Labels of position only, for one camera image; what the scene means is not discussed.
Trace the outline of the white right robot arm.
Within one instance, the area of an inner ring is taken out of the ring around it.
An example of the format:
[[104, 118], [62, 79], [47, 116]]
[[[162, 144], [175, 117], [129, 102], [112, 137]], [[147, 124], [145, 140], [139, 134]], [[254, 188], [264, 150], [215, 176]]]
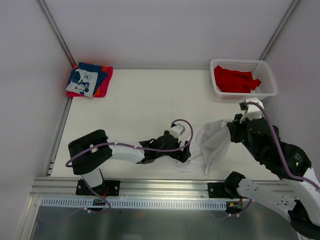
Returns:
[[299, 147], [281, 142], [278, 129], [265, 118], [242, 119], [236, 114], [227, 123], [230, 140], [241, 143], [277, 180], [251, 180], [233, 171], [223, 182], [230, 198], [244, 197], [274, 211], [293, 230], [309, 240], [320, 238], [320, 183], [311, 161]]

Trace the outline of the white t shirt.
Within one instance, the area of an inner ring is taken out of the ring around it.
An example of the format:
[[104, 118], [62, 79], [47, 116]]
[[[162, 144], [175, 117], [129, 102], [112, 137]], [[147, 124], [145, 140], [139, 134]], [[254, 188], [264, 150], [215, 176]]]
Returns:
[[166, 163], [178, 172], [191, 173], [203, 168], [204, 174], [209, 175], [229, 149], [231, 137], [227, 123], [226, 119], [221, 119], [194, 127], [189, 148], [191, 156], [186, 162], [166, 158]]

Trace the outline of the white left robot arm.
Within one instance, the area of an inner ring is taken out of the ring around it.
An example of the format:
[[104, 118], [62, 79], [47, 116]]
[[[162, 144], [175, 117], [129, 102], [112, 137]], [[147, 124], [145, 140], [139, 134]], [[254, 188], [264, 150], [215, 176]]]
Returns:
[[82, 177], [93, 195], [99, 195], [105, 188], [100, 166], [107, 160], [150, 164], [161, 157], [169, 157], [185, 163], [191, 157], [190, 142], [186, 141], [183, 146], [181, 143], [179, 134], [174, 130], [166, 130], [158, 138], [128, 144], [110, 139], [104, 130], [99, 129], [68, 144], [70, 159], [65, 166]]

